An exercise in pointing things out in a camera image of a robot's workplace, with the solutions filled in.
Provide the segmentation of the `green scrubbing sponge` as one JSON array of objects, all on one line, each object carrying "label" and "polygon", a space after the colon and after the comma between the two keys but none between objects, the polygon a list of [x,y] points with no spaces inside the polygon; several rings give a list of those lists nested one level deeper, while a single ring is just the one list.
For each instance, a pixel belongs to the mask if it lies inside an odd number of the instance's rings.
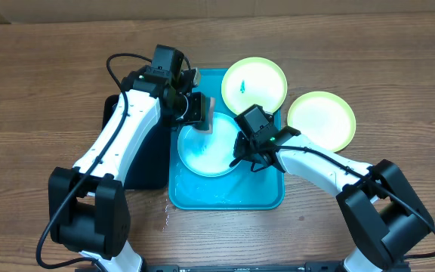
[{"label": "green scrubbing sponge", "polygon": [[215,108],[215,98],[207,97],[205,99],[205,119],[202,122],[200,122],[198,125],[194,126],[195,130],[205,134],[212,133],[214,108]]}]

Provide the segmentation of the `light blue plate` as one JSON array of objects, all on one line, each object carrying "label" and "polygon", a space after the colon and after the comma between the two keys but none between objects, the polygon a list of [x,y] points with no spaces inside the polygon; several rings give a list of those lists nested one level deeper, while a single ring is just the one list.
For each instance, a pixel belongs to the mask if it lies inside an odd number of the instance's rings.
[{"label": "light blue plate", "polygon": [[231,116],[215,113],[212,133],[205,134],[192,126],[184,126],[177,137],[177,153],[184,165],[193,173],[206,178],[225,175],[235,166],[233,151],[240,132]]}]

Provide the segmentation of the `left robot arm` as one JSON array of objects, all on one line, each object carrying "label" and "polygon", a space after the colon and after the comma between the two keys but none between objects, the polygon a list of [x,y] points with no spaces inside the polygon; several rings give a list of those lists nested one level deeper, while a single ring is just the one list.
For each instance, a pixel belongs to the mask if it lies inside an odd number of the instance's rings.
[{"label": "left robot arm", "polygon": [[176,48],[157,45],[140,69],[117,79],[107,121],[90,150],[48,180],[49,221],[42,232],[96,271],[142,271],[131,247],[125,198],[137,183],[167,178],[170,133],[212,130],[214,100],[197,91],[199,71]]}]

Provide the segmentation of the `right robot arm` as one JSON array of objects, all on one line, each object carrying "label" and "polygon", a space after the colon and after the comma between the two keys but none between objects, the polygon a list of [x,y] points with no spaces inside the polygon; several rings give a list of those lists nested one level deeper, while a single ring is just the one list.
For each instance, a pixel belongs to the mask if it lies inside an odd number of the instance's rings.
[{"label": "right robot arm", "polygon": [[278,129],[257,104],[234,120],[240,128],[234,165],[248,161],[252,172],[274,167],[336,199],[356,245],[338,271],[402,270],[406,260],[428,257],[410,250],[435,234],[433,219],[396,164],[383,159],[371,165],[325,150],[295,128]]}]

